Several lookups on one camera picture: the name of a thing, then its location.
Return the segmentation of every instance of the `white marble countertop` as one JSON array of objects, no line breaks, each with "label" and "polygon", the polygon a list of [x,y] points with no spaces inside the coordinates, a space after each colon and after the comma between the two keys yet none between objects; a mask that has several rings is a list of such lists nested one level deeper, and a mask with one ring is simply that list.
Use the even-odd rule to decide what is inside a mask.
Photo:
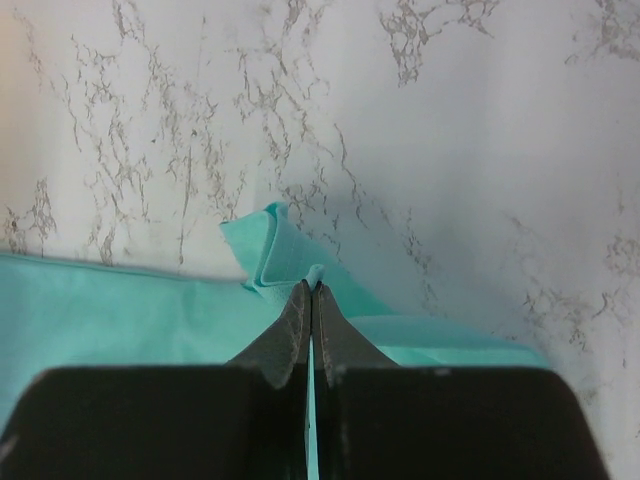
[{"label": "white marble countertop", "polygon": [[273,200],[640,478],[640,0],[0,0],[0,248],[240,278]]}]

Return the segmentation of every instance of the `marble surface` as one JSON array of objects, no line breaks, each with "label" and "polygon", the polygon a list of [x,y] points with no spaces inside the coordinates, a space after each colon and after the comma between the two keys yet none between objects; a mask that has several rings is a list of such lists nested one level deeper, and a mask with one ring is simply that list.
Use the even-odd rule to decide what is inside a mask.
[{"label": "marble surface", "polygon": [[242,278],[285,200],[407,312],[543,351],[640,472],[640,1],[0,0],[0,248]]}]

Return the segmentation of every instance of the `turquoise napkin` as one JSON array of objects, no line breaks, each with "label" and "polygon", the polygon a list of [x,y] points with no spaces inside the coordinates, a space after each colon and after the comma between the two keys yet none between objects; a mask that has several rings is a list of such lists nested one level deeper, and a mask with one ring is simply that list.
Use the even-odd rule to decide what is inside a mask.
[{"label": "turquoise napkin", "polygon": [[275,203],[221,225],[245,284],[0,254],[0,428],[47,368],[224,363],[278,318],[302,278],[329,285],[344,316],[400,364],[546,366],[530,349],[449,321],[398,317],[287,213]]}]

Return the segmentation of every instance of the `teal paper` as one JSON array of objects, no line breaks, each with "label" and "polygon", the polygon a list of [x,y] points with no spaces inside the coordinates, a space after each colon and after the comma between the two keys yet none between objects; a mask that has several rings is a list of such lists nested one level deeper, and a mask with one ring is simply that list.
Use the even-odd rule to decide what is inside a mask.
[{"label": "teal paper", "polygon": [[[302,278],[329,285],[344,316],[402,365],[547,366],[530,349],[449,321],[397,316],[282,204],[221,228],[249,274],[244,285],[0,254],[0,428],[47,368],[223,363],[279,316]],[[313,422],[309,456],[317,478]]]}]

